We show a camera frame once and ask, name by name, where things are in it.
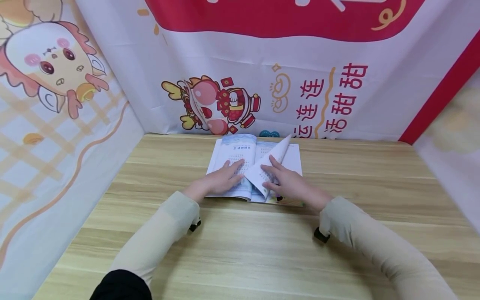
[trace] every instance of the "fabric backdrop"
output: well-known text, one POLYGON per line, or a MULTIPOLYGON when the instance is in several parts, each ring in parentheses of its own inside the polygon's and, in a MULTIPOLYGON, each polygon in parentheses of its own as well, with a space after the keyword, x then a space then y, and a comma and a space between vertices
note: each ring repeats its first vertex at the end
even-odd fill
POLYGON ((480 70, 414 144, 480 234, 480 70))
POLYGON ((0 0, 0 299, 29 300, 144 131, 74 0, 0 0))
POLYGON ((476 0, 77 2, 157 133, 398 140, 480 28, 476 0))

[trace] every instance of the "table surface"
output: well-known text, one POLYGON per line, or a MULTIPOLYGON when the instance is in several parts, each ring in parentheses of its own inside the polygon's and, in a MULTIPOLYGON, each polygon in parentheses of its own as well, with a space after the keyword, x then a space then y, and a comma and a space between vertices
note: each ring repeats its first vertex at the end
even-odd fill
MULTIPOLYGON (((85 300, 126 241, 206 172, 214 136, 146 135, 35 300, 85 300)), ((305 179, 342 195, 417 247, 460 299, 480 295, 480 238, 413 147, 293 139, 305 179)), ((202 226, 156 270, 154 299, 394 299, 383 275, 335 239, 312 238, 305 208, 205 199, 202 226)))

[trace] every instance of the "open book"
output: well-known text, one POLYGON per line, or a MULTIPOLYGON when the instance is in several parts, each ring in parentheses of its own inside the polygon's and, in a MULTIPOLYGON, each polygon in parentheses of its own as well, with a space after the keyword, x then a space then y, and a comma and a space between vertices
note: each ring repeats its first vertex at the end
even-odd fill
POLYGON ((270 174, 260 168, 260 165, 272 165, 268 159, 270 155, 284 167, 302 175, 300 149, 298 144, 290 144, 290 136, 279 143, 257 141, 257 137, 251 134, 227 135, 218 139, 207 174, 220 169, 227 160, 233 164, 243 158, 245 163, 237 173, 245 177, 228 192, 208 197, 234 197, 249 202, 303 206, 303 203, 290 199, 278 201, 280 198, 277 198, 274 192, 262 186, 265 181, 275 182, 270 174))

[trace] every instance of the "person's right hand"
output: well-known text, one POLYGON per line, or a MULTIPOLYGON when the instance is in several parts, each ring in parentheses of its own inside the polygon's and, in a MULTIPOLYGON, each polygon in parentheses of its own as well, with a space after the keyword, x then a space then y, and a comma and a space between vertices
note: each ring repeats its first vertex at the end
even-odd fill
POLYGON ((269 159, 272 167, 262 165, 262 170, 275 176, 279 185, 266 181, 263 186, 267 189, 287 199, 300 200, 317 213, 320 213, 333 199, 322 189, 309 185, 299 173, 282 166, 273 156, 269 159))

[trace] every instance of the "black object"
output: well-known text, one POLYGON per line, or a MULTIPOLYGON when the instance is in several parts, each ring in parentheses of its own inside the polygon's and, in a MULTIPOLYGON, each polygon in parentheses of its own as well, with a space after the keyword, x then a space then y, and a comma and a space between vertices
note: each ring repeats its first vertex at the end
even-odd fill
POLYGON ((152 300, 148 285, 127 270, 111 271, 96 287, 90 300, 152 300))
POLYGON ((202 224, 202 221, 201 221, 201 220, 198 220, 197 225, 191 224, 191 225, 190 225, 190 231, 191 231, 191 232, 194 232, 195 229, 197 229, 197 227, 199 227, 201 224, 202 224))
POLYGON ((315 229, 315 232, 313 233, 313 236, 316 237, 317 239, 319 239, 324 244, 326 244, 328 242, 328 240, 330 239, 330 235, 328 235, 326 237, 320 232, 320 227, 317 227, 317 229, 315 229))
POLYGON ((283 200, 283 197, 282 197, 282 196, 278 196, 278 197, 276 198, 276 200, 277 200, 277 202, 278 202, 278 201, 282 201, 282 200, 283 200))

